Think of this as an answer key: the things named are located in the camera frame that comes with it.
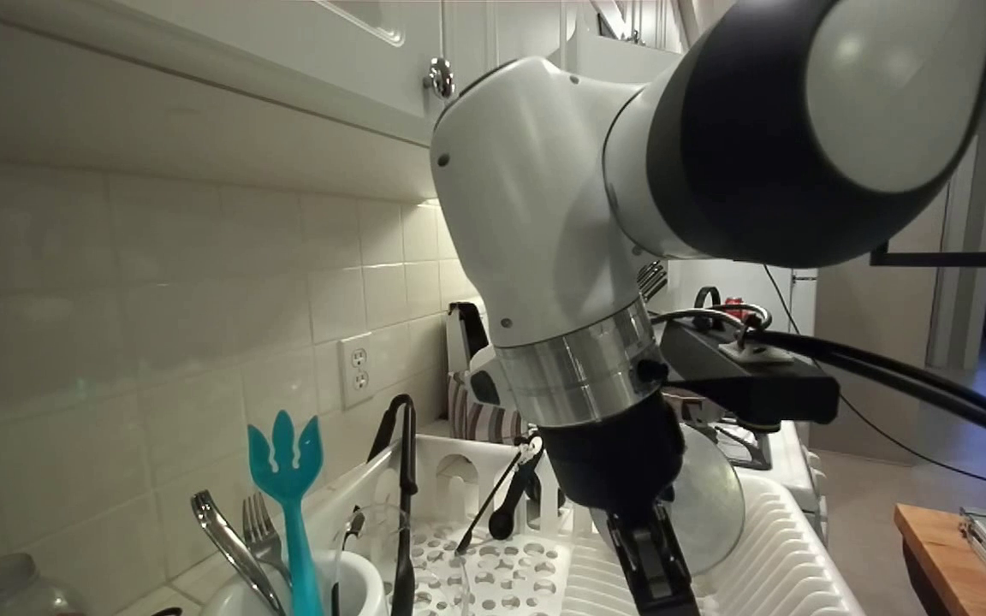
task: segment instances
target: teal dish brush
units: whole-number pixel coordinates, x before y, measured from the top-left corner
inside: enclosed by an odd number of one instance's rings
[[[275,498],[285,510],[290,613],[325,616],[307,530],[300,524],[300,498],[316,485],[321,473],[317,418],[310,418],[300,429],[298,460],[294,460],[294,425],[289,411],[275,418],[275,442],[266,442],[252,425],[248,429],[248,434],[249,434],[249,475],[259,485],[259,494]]]

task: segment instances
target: tile backsplash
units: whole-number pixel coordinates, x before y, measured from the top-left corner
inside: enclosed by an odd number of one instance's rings
[[[438,201],[0,165],[0,553],[130,605],[211,556],[195,491],[235,516],[248,420],[317,416],[330,482],[393,393],[431,418],[452,297]],[[353,332],[377,397],[341,407]]]

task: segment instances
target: electrical outlet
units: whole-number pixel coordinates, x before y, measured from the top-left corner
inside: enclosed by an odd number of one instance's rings
[[[374,397],[370,332],[341,338],[341,405],[355,407]]]

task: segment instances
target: robotic arm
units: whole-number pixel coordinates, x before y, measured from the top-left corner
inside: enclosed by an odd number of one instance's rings
[[[438,199],[491,307],[471,387],[542,429],[565,498],[605,510],[639,613],[695,613],[639,259],[871,255],[946,184],[983,85],[986,0],[736,0],[644,89],[520,59],[438,117]]]

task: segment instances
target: dish rack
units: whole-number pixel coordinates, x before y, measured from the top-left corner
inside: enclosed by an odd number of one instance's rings
[[[539,516],[517,514],[511,540],[493,540],[484,521],[466,559],[452,559],[454,540],[515,453],[511,444],[438,434],[415,439],[419,494],[406,516],[419,577],[415,613],[632,613],[624,571],[597,535],[591,516],[583,507],[559,510],[559,491],[550,491],[559,482],[548,461],[539,466],[546,485]],[[361,507],[366,529],[345,549],[385,571],[386,594],[403,521],[398,514],[398,460],[398,444],[385,449],[348,473],[307,521],[310,545],[336,549],[353,507]],[[859,616],[859,604],[790,494],[767,475],[744,473],[740,478],[746,529],[733,556],[695,578],[698,611],[704,616]]]

